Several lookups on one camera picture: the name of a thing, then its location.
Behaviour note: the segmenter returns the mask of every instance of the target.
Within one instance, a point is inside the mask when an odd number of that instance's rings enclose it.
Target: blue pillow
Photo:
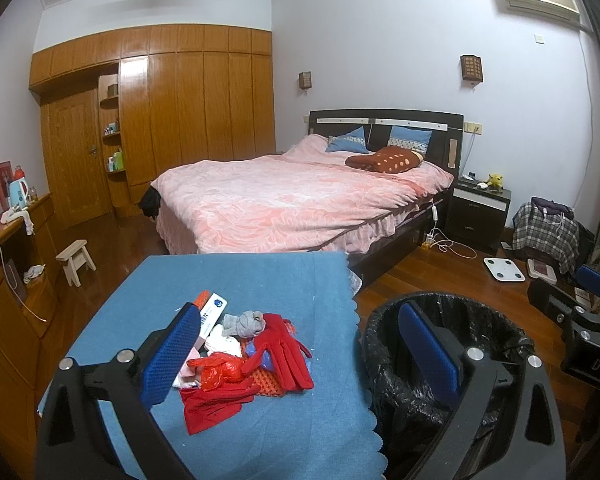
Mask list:
[[[425,155],[429,147],[431,134],[430,131],[413,130],[405,126],[392,126],[387,146],[400,146]]]
[[[369,151],[366,149],[365,129],[360,126],[353,132],[340,137],[329,137],[329,145],[324,150],[330,152],[352,152],[363,153],[367,155]]]

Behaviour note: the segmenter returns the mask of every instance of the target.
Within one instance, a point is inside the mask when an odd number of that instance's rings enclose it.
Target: yellow plush toy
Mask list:
[[[502,189],[502,178],[503,176],[497,173],[489,174],[489,179],[487,180],[487,186],[495,187],[496,189]]]

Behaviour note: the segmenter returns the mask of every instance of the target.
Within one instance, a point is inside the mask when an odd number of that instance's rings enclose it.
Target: pillow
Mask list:
[[[407,150],[400,146],[387,146],[373,155],[353,155],[345,164],[357,170],[375,173],[404,173],[417,168],[424,156],[421,153]]]
[[[366,149],[365,129],[360,126],[353,132],[340,137],[329,137],[329,145],[324,150],[330,152],[369,153]]]
[[[404,126],[393,126],[389,135],[387,146],[400,146],[407,150],[425,155],[429,147],[432,132],[424,130],[413,130]]]

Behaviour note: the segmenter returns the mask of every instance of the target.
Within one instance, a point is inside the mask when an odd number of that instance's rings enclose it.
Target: blue gripper pad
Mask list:
[[[460,400],[460,370],[411,303],[400,307],[398,328],[435,399],[454,408]]]
[[[600,298],[600,273],[587,266],[580,266],[576,271],[578,284],[593,292]]]
[[[187,303],[174,319],[151,360],[144,367],[140,400],[149,410],[164,402],[171,385],[200,335],[200,311]]]

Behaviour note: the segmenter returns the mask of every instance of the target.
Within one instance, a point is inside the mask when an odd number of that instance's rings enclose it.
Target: white scale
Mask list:
[[[525,275],[518,266],[506,258],[484,258],[489,272],[499,282],[524,282]]]

